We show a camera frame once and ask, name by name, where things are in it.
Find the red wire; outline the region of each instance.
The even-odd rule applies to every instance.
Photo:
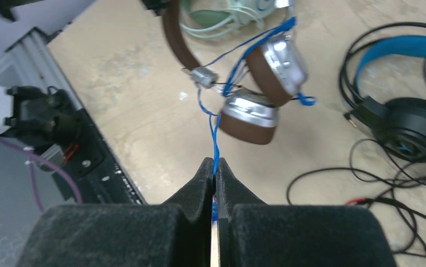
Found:
[[[65,157],[65,163],[67,163],[72,157],[73,157],[73,155],[75,154],[75,152],[79,149],[79,145],[78,144],[75,144],[75,147],[74,147],[74,150],[73,151],[71,151],[68,155],[67,155],[67,152],[69,151],[69,149],[71,148],[73,146],[73,143],[71,143],[70,144],[70,146],[65,150],[65,152],[64,152],[64,156],[66,156]]]
[[[365,200],[367,200],[366,198],[359,198],[359,199],[352,199],[346,202],[346,205],[351,205],[354,203],[359,203],[359,202],[364,202]]]

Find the cable connector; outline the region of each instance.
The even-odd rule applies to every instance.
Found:
[[[211,88],[218,80],[218,75],[206,67],[197,67],[190,73],[190,78],[203,86],[204,88]]]
[[[351,112],[347,112],[344,114],[344,118],[355,128],[357,128],[357,124],[355,124],[355,122],[352,120],[352,113]]]
[[[359,199],[349,200],[349,201],[346,202],[345,205],[352,205],[352,204],[362,205],[362,204],[366,204],[367,202],[368,202],[368,200],[366,198],[362,197],[362,198],[359,198]]]

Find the screw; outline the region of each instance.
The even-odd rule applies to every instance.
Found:
[[[91,161],[89,161],[89,160],[83,160],[83,162],[81,163],[81,165],[83,167],[85,167],[85,168],[88,168],[91,165]]]

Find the floor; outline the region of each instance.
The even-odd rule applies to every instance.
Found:
[[[34,202],[27,158],[0,145],[0,267],[13,266],[41,213]],[[36,168],[37,188],[48,209],[65,202],[50,172]]]

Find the blue headphones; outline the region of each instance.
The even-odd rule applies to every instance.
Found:
[[[359,92],[359,77],[362,70],[375,60],[389,55],[424,58],[422,73],[426,82],[426,36],[405,35],[382,38],[356,48],[357,44],[369,34],[393,27],[426,28],[426,23],[386,24],[362,34],[351,45],[346,53],[339,77],[340,92],[344,100],[352,107],[352,111],[344,116],[349,121],[354,117],[367,125],[377,141],[386,147],[389,153],[411,162],[426,161],[426,100],[401,97],[382,104],[369,96],[361,96]],[[351,82],[347,75],[347,63],[367,48]],[[347,95],[345,88],[351,93],[351,97]]]

